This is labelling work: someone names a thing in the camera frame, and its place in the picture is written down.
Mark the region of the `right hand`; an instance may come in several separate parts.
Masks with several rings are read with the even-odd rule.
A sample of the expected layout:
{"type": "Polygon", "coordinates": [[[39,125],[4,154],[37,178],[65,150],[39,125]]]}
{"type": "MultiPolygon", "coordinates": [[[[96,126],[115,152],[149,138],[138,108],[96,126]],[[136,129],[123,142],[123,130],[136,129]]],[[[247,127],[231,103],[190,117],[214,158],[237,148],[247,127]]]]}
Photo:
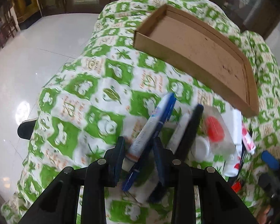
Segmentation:
{"type": "Polygon", "coordinates": [[[267,220],[268,219],[268,213],[269,213],[270,210],[271,210],[271,206],[270,205],[263,206],[260,209],[260,211],[258,212],[258,214],[256,216],[257,222],[259,224],[271,223],[270,220],[267,220]]]}

